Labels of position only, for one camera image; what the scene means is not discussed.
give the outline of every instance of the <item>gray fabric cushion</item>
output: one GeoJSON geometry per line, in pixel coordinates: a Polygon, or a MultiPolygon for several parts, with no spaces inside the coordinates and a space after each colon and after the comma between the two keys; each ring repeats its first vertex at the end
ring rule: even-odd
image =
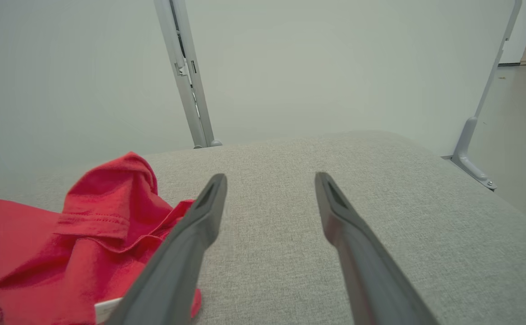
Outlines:
{"type": "MultiPolygon", "coordinates": [[[[313,187],[329,172],[443,324],[526,324],[526,217],[448,161],[363,131],[145,156],[171,204],[228,177],[197,324],[350,324],[313,187]]],[[[0,181],[0,198],[61,210],[91,166],[0,181]]]]}

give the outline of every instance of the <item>red t-shirt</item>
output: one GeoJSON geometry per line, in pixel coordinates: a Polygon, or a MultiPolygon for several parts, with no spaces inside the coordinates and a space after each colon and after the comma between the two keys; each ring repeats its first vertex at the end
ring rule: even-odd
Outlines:
{"type": "MultiPolygon", "coordinates": [[[[163,201],[134,153],[87,172],[60,214],[0,200],[0,324],[94,324],[191,204],[163,201]]],[[[197,289],[192,316],[200,306],[197,289]]]]}

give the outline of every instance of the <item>metal frame leg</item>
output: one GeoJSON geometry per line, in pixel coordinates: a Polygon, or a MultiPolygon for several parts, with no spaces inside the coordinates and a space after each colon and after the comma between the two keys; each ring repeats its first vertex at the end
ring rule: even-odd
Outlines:
{"type": "Polygon", "coordinates": [[[195,149],[220,146],[221,142],[213,137],[185,3],[154,3],[195,149]]]}
{"type": "Polygon", "coordinates": [[[508,26],[506,27],[506,32],[504,33],[502,43],[500,44],[500,50],[498,51],[498,55],[496,56],[496,61],[494,62],[494,65],[492,66],[492,71],[489,74],[488,82],[485,85],[484,93],[481,96],[480,103],[478,104],[478,108],[475,111],[475,115],[467,119],[466,124],[463,126],[463,131],[461,132],[461,136],[459,136],[459,141],[457,142],[457,145],[455,146],[455,152],[453,152],[453,157],[451,158],[451,161],[453,161],[454,164],[456,164],[459,168],[463,169],[463,171],[471,175],[471,177],[475,178],[476,181],[479,181],[479,183],[482,183],[485,187],[487,187],[490,190],[495,190],[497,186],[495,185],[494,181],[492,181],[488,177],[488,175],[482,172],[481,169],[477,168],[470,161],[469,156],[467,156],[467,148],[470,145],[471,136],[474,134],[475,125],[478,123],[478,116],[480,115],[480,111],[482,107],[484,106],[485,98],[488,95],[490,86],[492,85],[492,80],[494,79],[496,69],[498,68],[498,63],[500,63],[500,58],[502,57],[504,43],[508,39],[510,39],[510,35],[512,33],[512,29],[514,28],[514,24],[517,18],[517,13],[519,13],[520,7],[521,7],[521,0],[515,0],[514,9],[512,10],[512,14],[510,16],[508,26]]]}

